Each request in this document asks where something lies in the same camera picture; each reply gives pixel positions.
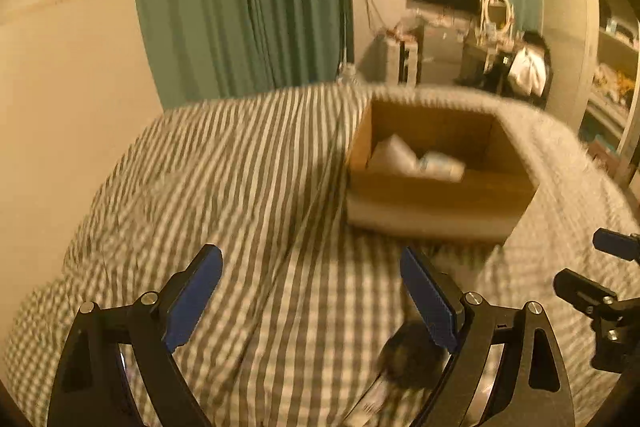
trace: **blue gripper pad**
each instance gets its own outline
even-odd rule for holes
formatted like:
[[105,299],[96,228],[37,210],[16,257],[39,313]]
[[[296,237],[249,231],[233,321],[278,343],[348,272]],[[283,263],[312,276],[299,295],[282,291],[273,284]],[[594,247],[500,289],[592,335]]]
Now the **blue gripper pad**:
[[433,342],[450,353],[455,352],[458,340],[454,315],[410,248],[405,248],[400,256],[400,275]]
[[189,342],[204,308],[222,277],[222,252],[205,245],[185,273],[190,277],[167,313],[164,344],[170,353]]

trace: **open cardboard box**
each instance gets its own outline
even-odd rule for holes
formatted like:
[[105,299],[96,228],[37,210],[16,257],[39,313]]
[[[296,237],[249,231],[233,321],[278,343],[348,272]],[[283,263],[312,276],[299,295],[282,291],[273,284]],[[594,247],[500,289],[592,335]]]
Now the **open cardboard box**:
[[[418,158],[429,151],[466,164],[462,181],[367,171],[376,145],[397,134]],[[492,114],[373,99],[348,155],[347,219],[399,237],[502,244],[536,186]]]

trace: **white cloth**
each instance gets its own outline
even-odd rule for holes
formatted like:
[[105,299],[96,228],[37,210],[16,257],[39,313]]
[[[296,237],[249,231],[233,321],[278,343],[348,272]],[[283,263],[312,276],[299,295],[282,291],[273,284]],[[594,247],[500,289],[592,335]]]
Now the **white cloth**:
[[542,96],[546,84],[545,61],[528,48],[520,50],[513,59],[509,83],[519,94]]

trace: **robotic arm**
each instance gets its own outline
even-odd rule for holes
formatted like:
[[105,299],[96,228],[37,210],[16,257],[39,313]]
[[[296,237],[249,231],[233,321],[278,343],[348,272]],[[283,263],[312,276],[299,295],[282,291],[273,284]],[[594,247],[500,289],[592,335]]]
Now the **robotic arm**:
[[[594,244],[607,231],[598,231]],[[625,245],[635,238],[609,236]],[[637,260],[629,250],[626,257]],[[118,344],[130,344],[149,398],[164,427],[211,427],[172,353],[189,340],[222,276],[222,254],[205,245],[187,270],[159,293],[132,305],[101,310],[84,303],[72,325],[54,379],[48,427],[143,427],[131,396]],[[463,294],[429,259],[410,249],[401,255],[404,285],[435,344],[449,362],[412,427],[459,427],[474,397],[489,349],[504,344],[495,383],[480,425],[574,427],[569,381],[544,308],[493,306],[480,294]],[[569,270],[554,280],[559,297],[593,319],[597,369],[622,373],[589,427],[637,424],[640,398],[640,299],[616,294]]]

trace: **striped bedsheet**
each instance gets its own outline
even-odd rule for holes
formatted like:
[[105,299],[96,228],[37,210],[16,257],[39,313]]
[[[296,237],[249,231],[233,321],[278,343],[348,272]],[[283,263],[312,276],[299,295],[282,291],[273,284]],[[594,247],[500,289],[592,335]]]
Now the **striped bedsheet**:
[[[598,227],[638,232],[620,191],[571,132],[520,103],[463,89],[320,84],[166,113],[99,189],[55,281],[22,304],[4,346],[9,388],[34,427],[46,425],[58,358],[80,304],[133,302],[160,289],[204,243],[225,272],[175,360],[218,426],[339,425],[376,376],[406,307],[405,242],[345,223],[346,151],[373,95],[494,112],[540,188],[503,248],[431,251],[464,291],[497,305],[542,303],[558,336],[577,422],[616,380],[590,367],[589,321],[556,298],[569,267],[640,295],[637,266],[596,252]],[[129,349],[143,420],[159,425]],[[488,371],[495,370],[491,360]],[[426,393],[395,393],[379,425],[408,425]]]

